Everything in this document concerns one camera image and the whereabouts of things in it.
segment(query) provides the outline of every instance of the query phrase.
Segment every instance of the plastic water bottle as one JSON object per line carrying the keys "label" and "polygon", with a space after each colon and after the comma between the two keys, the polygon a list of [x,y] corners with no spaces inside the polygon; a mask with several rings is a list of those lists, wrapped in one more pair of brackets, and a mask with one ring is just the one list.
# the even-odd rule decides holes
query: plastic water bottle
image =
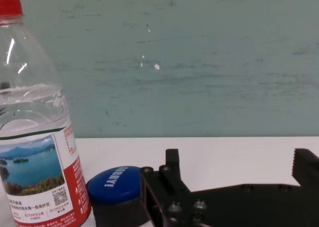
{"label": "plastic water bottle", "polygon": [[96,226],[62,86],[20,0],[0,0],[0,176],[17,227]]}

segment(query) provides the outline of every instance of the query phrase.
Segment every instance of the bottle label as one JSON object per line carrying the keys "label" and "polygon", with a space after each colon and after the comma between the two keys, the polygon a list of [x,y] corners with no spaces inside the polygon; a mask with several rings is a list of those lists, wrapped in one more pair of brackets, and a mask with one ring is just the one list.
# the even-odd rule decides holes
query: bottle label
{"label": "bottle label", "polygon": [[17,227],[79,227],[90,215],[71,125],[1,140],[0,175]]}

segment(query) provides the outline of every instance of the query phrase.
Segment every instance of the red bottle cap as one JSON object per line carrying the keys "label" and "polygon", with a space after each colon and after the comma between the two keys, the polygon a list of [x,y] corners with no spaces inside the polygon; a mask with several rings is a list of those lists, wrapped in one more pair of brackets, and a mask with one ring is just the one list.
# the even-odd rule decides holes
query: red bottle cap
{"label": "red bottle cap", "polygon": [[17,15],[23,15],[20,0],[0,0],[0,18],[2,20]]}

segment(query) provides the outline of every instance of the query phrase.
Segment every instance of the blue bottle cap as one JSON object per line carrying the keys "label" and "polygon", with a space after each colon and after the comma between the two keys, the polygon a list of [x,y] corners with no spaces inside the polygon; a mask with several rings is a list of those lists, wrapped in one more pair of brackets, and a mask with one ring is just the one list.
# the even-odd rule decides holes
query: blue bottle cap
{"label": "blue bottle cap", "polygon": [[99,173],[88,183],[90,199],[102,205],[131,201],[140,196],[140,169],[135,166],[116,167]]}

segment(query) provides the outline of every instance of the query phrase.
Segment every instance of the lake picture on label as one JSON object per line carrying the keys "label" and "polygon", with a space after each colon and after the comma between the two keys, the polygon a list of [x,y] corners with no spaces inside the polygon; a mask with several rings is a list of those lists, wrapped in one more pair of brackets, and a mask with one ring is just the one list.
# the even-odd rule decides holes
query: lake picture on label
{"label": "lake picture on label", "polygon": [[65,183],[52,136],[0,145],[0,176],[5,191],[27,196]]}

